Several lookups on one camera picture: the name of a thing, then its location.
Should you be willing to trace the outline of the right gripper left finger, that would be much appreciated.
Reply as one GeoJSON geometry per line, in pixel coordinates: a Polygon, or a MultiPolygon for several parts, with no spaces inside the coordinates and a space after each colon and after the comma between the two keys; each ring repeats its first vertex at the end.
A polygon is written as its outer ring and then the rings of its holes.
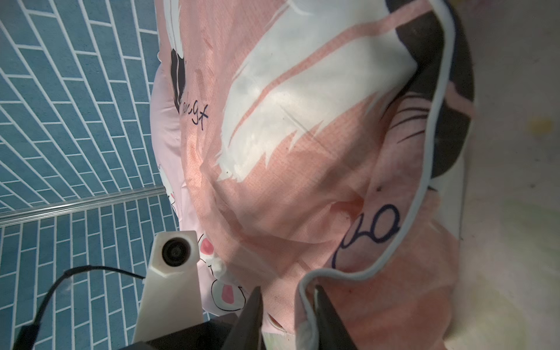
{"type": "Polygon", "coordinates": [[[263,300],[261,288],[255,287],[249,300],[239,316],[236,324],[230,330],[222,350],[261,350],[264,349],[262,340],[263,300]]]}

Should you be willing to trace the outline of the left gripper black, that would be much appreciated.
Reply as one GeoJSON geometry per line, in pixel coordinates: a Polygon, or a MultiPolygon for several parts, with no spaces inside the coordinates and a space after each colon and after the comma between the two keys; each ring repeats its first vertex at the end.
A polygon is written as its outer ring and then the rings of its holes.
{"type": "Polygon", "coordinates": [[[123,349],[243,349],[244,346],[240,344],[226,345],[235,321],[236,319],[211,319],[151,341],[136,341],[123,349]]]}

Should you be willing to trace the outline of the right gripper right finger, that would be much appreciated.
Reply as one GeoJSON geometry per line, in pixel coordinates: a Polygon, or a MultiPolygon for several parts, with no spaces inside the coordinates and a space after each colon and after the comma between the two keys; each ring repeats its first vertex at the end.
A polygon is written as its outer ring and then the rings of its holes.
{"type": "Polygon", "coordinates": [[[320,285],[314,290],[314,313],[320,350],[357,350],[325,289],[320,285]]]}

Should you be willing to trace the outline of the light pink cartoon pillow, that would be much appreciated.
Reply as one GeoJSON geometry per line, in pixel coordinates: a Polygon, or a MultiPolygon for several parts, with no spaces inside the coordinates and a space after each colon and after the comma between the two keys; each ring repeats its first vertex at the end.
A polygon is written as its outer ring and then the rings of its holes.
{"type": "Polygon", "coordinates": [[[213,316],[240,316],[251,292],[244,289],[227,270],[195,212],[183,174],[179,112],[174,105],[174,92],[169,80],[169,74],[160,65],[150,101],[151,139],[160,178],[178,219],[179,229],[194,230],[197,235],[202,309],[213,316]]]}

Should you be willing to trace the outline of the salmon feather print pillow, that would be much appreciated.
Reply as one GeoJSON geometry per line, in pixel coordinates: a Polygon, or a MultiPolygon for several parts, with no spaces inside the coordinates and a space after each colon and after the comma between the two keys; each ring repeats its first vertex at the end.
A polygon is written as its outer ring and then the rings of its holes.
{"type": "Polygon", "coordinates": [[[443,349],[472,61],[447,1],[156,1],[185,184],[264,328],[443,349]]]}

